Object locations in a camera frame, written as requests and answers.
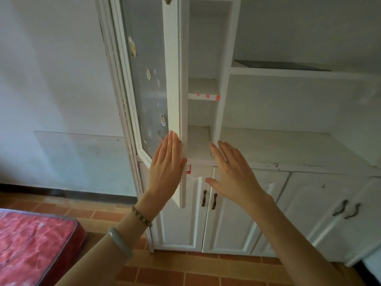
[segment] shelf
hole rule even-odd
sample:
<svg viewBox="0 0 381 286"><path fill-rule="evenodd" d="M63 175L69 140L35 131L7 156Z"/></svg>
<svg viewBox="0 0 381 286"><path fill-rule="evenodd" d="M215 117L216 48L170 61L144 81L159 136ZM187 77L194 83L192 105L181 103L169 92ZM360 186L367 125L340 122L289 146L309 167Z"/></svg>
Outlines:
<svg viewBox="0 0 381 286"><path fill-rule="evenodd" d="M210 164L209 128L188 126L188 156ZM326 133L222 128L221 140L238 148L250 165L290 164L326 169L370 169L364 159Z"/></svg>
<svg viewBox="0 0 381 286"><path fill-rule="evenodd" d="M216 81L206 78L189 78L188 99L219 101Z"/></svg>
<svg viewBox="0 0 381 286"><path fill-rule="evenodd" d="M316 64L306 64L324 68ZM323 78L323 79L349 79L349 80L367 80L380 78L378 75L367 73L352 72L330 68L333 71L313 71L313 70L293 70L293 69L273 69L273 68L251 68L236 61L232 62L230 74L237 75L256 75L256 76L278 76L278 77L305 77L305 78Z"/></svg>

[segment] hand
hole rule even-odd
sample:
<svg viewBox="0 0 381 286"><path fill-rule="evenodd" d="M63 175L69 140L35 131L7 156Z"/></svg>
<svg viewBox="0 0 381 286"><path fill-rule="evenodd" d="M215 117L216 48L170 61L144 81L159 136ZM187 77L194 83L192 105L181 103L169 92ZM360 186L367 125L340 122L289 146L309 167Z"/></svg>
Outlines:
<svg viewBox="0 0 381 286"><path fill-rule="evenodd" d="M162 208L176 191L184 171L186 158L181 158L181 142L176 133L170 131L159 145L149 169L147 192Z"/></svg>
<svg viewBox="0 0 381 286"><path fill-rule="evenodd" d="M209 143L221 173L221 181L207 178L205 181L224 197L236 202L245 211L260 205L270 196L261 188L241 152L228 143L218 141L221 151Z"/></svg>

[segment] quilted fabric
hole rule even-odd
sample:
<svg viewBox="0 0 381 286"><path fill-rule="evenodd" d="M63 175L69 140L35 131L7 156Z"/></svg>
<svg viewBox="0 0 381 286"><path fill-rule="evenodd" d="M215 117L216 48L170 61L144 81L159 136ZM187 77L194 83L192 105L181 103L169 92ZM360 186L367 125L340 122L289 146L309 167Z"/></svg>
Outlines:
<svg viewBox="0 0 381 286"><path fill-rule="evenodd" d="M39 285L76 227L75 220L0 211L0 286Z"/></svg>

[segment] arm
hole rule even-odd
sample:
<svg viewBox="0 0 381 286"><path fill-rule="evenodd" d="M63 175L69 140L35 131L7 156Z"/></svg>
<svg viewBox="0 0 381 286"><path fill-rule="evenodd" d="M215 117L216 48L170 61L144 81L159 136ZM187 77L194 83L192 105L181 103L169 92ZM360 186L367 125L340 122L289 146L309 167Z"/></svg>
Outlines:
<svg viewBox="0 0 381 286"><path fill-rule="evenodd" d="M307 239L283 215L258 184L240 151L219 141L210 144L221 172L221 182L205 181L223 196L240 205L257 223L296 285L347 285L345 279L328 263Z"/></svg>
<svg viewBox="0 0 381 286"><path fill-rule="evenodd" d="M135 208L152 221L173 196L187 160L181 159L181 143L177 134L169 132L152 159L148 190ZM145 224L130 212L116 229L132 249L146 229ZM105 235L56 284L56 286L108 285L115 280L127 256L109 235Z"/></svg>

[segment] open cabinet door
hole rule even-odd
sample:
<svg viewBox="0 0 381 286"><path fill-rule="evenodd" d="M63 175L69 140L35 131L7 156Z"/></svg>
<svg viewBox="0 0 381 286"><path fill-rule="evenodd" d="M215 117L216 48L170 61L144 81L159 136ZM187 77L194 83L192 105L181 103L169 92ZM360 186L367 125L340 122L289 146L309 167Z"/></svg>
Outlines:
<svg viewBox="0 0 381 286"><path fill-rule="evenodd" d="M179 0L109 1L136 152L150 168L169 130L183 144L187 139L188 72L181 68L188 68L188 41L180 40L181 4ZM172 197L180 208L185 207L185 182L184 173Z"/></svg>

